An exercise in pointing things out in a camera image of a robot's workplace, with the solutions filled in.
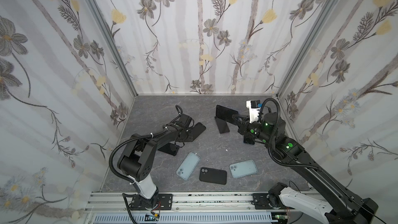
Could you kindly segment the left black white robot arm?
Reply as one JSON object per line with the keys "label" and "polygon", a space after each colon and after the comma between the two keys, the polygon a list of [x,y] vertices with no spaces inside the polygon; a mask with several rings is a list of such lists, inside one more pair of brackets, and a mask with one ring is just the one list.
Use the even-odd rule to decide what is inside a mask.
{"label": "left black white robot arm", "polygon": [[159,189],[150,175],[155,155],[163,147],[179,149],[177,143],[190,143],[197,139],[206,127],[185,114],[179,114],[160,132],[135,134],[119,144],[109,157],[109,169],[117,177],[131,183],[136,189],[141,206],[155,208]]}

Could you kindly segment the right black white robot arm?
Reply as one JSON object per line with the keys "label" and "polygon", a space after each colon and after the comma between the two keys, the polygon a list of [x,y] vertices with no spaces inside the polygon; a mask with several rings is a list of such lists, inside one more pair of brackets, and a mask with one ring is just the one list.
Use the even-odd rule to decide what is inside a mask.
{"label": "right black white robot arm", "polygon": [[361,198],[334,179],[294,139],[285,135],[285,121],[277,113],[268,113],[251,122],[248,116],[233,115],[239,134],[264,143],[271,159],[301,175],[324,198],[322,201],[278,183],[269,194],[276,206],[303,212],[323,224],[370,224],[378,205]]}

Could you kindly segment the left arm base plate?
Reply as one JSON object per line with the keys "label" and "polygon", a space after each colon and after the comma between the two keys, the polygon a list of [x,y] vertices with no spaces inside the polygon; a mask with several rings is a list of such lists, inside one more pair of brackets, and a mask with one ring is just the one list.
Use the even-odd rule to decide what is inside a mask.
{"label": "left arm base plate", "polygon": [[155,194],[151,199],[146,199],[140,195],[133,195],[131,200],[127,201],[130,210],[146,211],[146,210],[161,210],[169,211],[172,209],[173,195],[172,194]]}

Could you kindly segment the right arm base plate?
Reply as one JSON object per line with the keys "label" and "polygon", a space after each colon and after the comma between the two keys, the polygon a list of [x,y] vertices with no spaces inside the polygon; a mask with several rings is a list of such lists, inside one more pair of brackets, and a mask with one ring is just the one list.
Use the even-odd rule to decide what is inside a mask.
{"label": "right arm base plate", "polygon": [[279,197],[273,194],[253,194],[252,205],[255,209],[268,209],[268,210],[287,210],[288,208],[282,204]]}

